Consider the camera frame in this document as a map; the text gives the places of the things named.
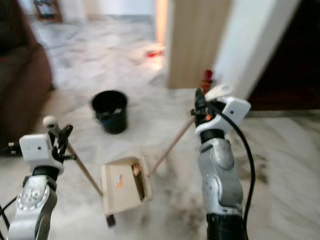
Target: doorway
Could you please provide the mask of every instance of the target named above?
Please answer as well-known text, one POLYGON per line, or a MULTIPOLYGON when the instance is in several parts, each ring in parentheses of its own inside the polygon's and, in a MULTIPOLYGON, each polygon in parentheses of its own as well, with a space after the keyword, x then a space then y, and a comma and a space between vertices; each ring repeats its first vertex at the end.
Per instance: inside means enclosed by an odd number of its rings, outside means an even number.
POLYGON ((320 1, 302 0, 258 80, 252 110, 320 109, 320 1))

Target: marble floor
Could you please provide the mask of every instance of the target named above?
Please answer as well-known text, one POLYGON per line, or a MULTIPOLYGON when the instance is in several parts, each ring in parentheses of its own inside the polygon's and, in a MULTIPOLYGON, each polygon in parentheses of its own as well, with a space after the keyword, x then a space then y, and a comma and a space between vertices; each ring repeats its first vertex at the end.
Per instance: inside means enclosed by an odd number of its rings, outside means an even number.
MULTIPOLYGON (((128 155, 148 155, 151 166, 186 122, 194 89, 167 89, 163 59, 145 58, 158 48, 152 25, 106 19, 87 25, 32 24, 47 51, 56 90, 41 112, 35 133, 43 133, 43 116, 73 124, 70 143, 100 182, 101 164, 128 155), (128 96, 128 129, 108 135, 96 123, 90 100, 118 89, 128 96)), ((257 183, 248 219, 251 240, 316 240, 320 235, 320 117, 246 118, 245 133, 257 168, 257 183)), ((58 179, 58 204, 50 240, 64 239, 204 239, 200 143, 190 128, 152 178, 154 199, 145 209, 116 215, 108 229, 102 201, 76 164, 65 163, 58 179), (182 196, 180 209, 176 193, 182 196)), ((249 164, 241 142, 228 135, 246 198, 249 164)), ((17 195, 28 166, 21 158, 0 158, 0 202, 17 195)), ((14 216, 10 207, 7 215, 14 216)))

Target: wooden stick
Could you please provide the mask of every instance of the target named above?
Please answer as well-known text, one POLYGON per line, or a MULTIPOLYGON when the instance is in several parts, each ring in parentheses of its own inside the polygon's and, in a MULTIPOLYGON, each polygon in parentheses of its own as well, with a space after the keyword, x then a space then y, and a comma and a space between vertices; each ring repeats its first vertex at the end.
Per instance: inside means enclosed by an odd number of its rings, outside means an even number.
POLYGON ((150 177, 159 167, 159 165, 162 163, 162 161, 168 156, 170 151, 174 148, 174 146, 177 144, 177 142, 181 139, 181 137, 186 133, 186 131, 190 128, 190 126, 195 122, 195 117, 192 116, 188 122, 183 126, 183 128, 179 131, 179 133, 176 135, 172 143, 169 145, 169 147, 166 149, 164 154, 161 156, 158 162, 154 165, 153 169, 150 171, 148 177, 150 177))
POLYGON ((94 187, 94 189, 98 192, 98 194, 102 197, 103 192, 101 191, 101 189, 98 187, 97 183, 95 182, 94 178, 91 176, 90 172, 88 171, 88 169, 86 168, 86 166, 83 164, 83 162, 80 160, 79 156, 76 154, 76 152, 74 151, 73 147, 68 144, 68 146, 66 147, 69 152, 73 155, 76 155, 76 164, 78 165, 78 167, 81 169, 81 171, 83 172, 83 174, 86 176, 86 178, 90 181, 90 183, 92 184, 92 186, 94 187))

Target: brown sofa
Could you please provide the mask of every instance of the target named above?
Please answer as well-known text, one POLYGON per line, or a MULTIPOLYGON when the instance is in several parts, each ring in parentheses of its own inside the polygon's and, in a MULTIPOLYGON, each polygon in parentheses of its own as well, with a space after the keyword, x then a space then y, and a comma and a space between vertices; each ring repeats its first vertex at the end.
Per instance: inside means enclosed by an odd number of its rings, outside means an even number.
POLYGON ((35 124, 52 73, 17 0, 0 0, 0 145, 16 142, 35 124))

